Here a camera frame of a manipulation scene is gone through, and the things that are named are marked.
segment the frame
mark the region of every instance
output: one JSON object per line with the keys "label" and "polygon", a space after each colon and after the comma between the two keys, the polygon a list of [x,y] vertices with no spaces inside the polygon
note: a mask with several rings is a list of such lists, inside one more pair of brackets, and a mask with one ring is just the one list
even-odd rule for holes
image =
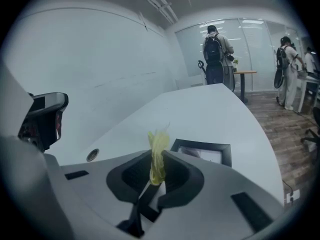
{"label": "frame", "polygon": [[231,146],[230,144],[218,144],[198,142],[185,139],[175,139],[170,151],[178,152],[180,147],[208,150],[208,151],[220,151],[221,152],[221,164],[232,168],[231,159]]}

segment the glass wall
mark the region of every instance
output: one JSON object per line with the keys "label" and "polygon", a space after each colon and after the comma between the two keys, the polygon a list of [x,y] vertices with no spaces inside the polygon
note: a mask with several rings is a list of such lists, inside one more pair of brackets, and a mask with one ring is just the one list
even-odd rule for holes
{"label": "glass wall", "polygon": [[[219,19],[198,24],[176,32],[189,77],[199,75],[198,61],[206,65],[202,44],[207,36],[207,26],[215,25],[233,46],[239,71],[257,71],[246,74],[246,91],[274,91],[276,51],[283,36],[290,37],[297,52],[303,57],[299,37],[294,29],[282,24],[259,19]],[[240,76],[235,75],[235,90],[240,90]]]}

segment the person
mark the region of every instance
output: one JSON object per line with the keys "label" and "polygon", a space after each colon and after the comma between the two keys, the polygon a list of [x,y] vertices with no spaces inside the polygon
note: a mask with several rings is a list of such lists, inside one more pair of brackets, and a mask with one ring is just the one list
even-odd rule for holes
{"label": "person", "polygon": [[205,48],[208,38],[217,38],[222,47],[222,66],[223,70],[220,70],[220,66],[217,64],[208,64],[206,66],[206,81],[208,85],[223,83],[232,92],[235,90],[235,76],[232,61],[228,58],[230,54],[234,53],[234,48],[230,44],[228,38],[222,34],[219,34],[216,26],[210,25],[207,27],[207,36],[202,44],[203,56],[206,59]]}
{"label": "person", "polygon": [[296,64],[296,60],[300,61],[302,65],[304,63],[297,51],[292,47],[289,37],[284,36],[281,38],[280,43],[288,59],[288,68],[284,71],[283,84],[278,91],[279,104],[284,105],[286,110],[293,111],[292,104],[295,100],[298,80],[298,65]]}
{"label": "person", "polygon": [[306,70],[308,71],[308,75],[309,75],[309,76],[310,76],[310,75],[313,75],[314,72],[315,72],[314,70],[317,69],[315,60],[314,60],[314,58],[312,57],[311,52],[312,52],[311,48],[308,47],[308,48],[306,49],[306,54],[305,54],[305,57],[304,57],[304,59],[305,59],[305,65],[306,65]]}

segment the desk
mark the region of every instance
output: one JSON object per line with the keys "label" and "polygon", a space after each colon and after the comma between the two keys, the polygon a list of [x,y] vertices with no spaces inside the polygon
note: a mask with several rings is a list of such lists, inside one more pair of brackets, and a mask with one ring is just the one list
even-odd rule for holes
{"label": "desk", "polygon": [[230,144],[232,168],[284,205],[284,188],[271,144],[249,109],[222,83],[160,94],[78,154],[57,157],[60,165],[86,163],[149,150],[148,131],[168,126],[168,150],[176,139]]}
{"label": "desk", "polygon": [[318,79],[315,79],[315,78],[311,77],[311,76],[306,76],[306,77],[298,76],[298,79],[301,80],[301,91],[302,91],[300,104],[299,104],[299,108],[298,108],[298,112],[300,113],[301,109],[302,109],[302,106],[304,104],[304,99],[305,99],[305,94],[306,94],[306,89],[307,89],[307,83],[315,83],[315,84],[317,84],[316,93],[315,93],[315,97],[314,97],[314,103],[313,103],[313,106],[315,107],[316,104],[317,104],[317,99],[318,99],[320,81]]}
{"label": "desk", "polygon": [[242,70],[234,72],[235,75],[240,75],[241,95],[240,99],[243,103],[247,103],[248,100],[245,98],[245,74],[255,74],[257,71]]}

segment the backpack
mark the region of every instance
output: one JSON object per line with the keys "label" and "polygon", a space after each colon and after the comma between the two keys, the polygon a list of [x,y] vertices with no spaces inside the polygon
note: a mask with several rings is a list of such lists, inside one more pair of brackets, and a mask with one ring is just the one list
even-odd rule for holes
{"label": "backpack", "polygon": [[214,64],[223,60],[223,50],[217,36],[218,34],[214,37],[208,36],[205,39],[204,59],[207,64]]}
{"label": "backpack", "polygon": [[278,89],[282,86],[285,77],[285,71],[289,66],[289,60],[286,55],[287,46],[284,48],[279,47],[276,51],[276,72],[274,77],[274,88]]}

